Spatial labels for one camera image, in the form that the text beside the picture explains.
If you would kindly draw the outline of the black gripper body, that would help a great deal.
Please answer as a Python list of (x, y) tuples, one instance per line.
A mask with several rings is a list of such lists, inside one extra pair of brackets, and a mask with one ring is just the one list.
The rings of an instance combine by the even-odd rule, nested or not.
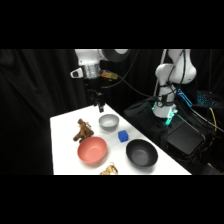
[(97, 102), (103, 100), (103, 93), (101, 91), (101, 81), (99, 78), (87, 79), (86, 88), (91, 102)]

